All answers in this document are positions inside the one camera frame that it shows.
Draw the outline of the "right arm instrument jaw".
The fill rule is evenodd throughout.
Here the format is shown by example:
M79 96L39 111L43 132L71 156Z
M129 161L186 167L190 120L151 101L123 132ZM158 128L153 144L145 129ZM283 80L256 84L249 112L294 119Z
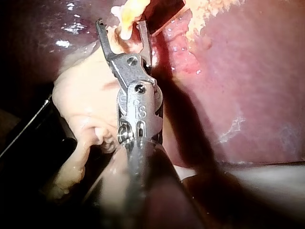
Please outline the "right arm instrument jaw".
M116 54L113 53L111 50L111 46L107 36L108 32L106 30L105 24L103 23L102 19L98 19L95 24L105 59L111 60L116 56Z
M152 47L146 20L137 22L137 29L139 30L142 42L140 56L146 62L146 67L152 67Z

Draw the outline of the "right arm instrument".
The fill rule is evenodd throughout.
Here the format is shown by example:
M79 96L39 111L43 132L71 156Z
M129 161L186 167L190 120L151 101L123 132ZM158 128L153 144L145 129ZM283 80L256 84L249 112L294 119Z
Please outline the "right arm instrument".
M145 150L150 142L163 150L163 94L138 54L115 54L108 65L117 78L118 142L116 151Z

